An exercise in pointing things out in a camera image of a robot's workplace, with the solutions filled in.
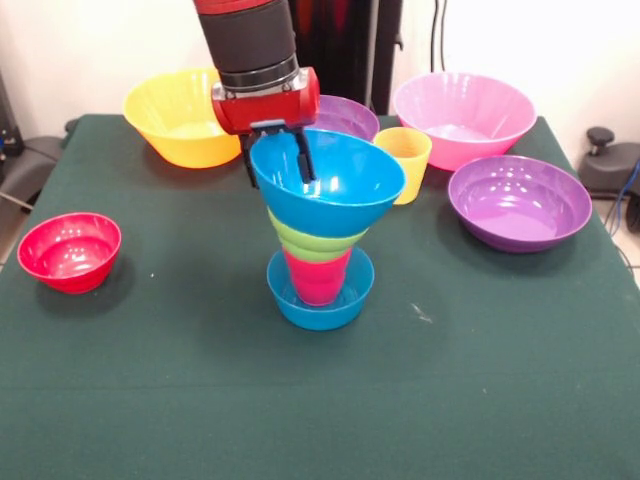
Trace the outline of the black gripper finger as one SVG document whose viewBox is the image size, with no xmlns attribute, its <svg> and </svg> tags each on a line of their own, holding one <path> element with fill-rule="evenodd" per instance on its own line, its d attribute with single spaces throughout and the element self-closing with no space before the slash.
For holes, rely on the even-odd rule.
<svg viewBox="0 0 640 480">
<path fill-rule="evenodd" d="M 298 165 L 302 181 L 304 183 L 311 183 L 316 179 L 316 176 L 311 158 L 311 150 L 304 129 L 296 128 L 294 130 L 294 137 L 299 150 Z"/>
<path fill-rule="evenodd" d="M 249 177 L 251 186 L 254 189 L 258 189 L 258 184 L 257 184 L 256 176 L 253 170 L 253 166 L 251 163 L 251 157 L 250 157 L 250 150 L 254 143 L 254 140 L 255 140 L 255 136 L 253 134 L 240 135 L 242 157 L 243 157 L 243 162 L 246 168 L 246 172 Z"/>
</svg>

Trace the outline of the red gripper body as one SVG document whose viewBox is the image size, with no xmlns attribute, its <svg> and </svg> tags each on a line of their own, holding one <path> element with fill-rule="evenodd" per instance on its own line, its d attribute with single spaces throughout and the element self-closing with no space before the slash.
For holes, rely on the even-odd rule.
<svg viewBox="0 0 640 480">
<path fill-rule="evenodd" d="M 292 80 L 254 92 L 232 92 L 218 81 L 211 87 L 211 101 L 219 125 L 231 135 L 307 126 L 318 116 L 320 84 L 315 70 L 304 67 Z"/>
</svg>

